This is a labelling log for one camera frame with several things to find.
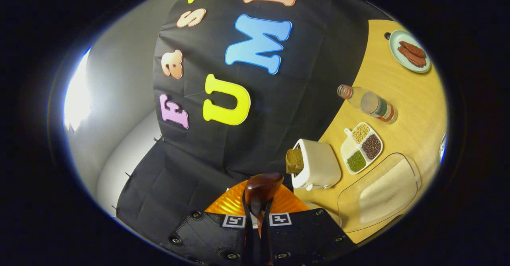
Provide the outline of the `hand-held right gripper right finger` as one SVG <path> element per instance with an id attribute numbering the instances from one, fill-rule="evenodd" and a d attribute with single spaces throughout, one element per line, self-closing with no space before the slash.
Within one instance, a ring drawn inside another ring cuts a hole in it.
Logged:
<path id="1" fill-rule="evenodd" d="M 261 248 L 270 266 L 326 266 L 357 245 L 324 208 L 311 209 L 280 186 L 265 212 Z"/>

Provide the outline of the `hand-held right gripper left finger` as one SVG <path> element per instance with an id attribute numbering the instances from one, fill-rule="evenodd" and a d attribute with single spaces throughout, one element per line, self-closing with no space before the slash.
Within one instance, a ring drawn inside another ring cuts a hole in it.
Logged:
<path id="1" fill-rule="evenodd" d="M 253 265 L 253 227 L 244 208 L 247 181 L 177 224 L 161 247 L 195 266 Z"/>

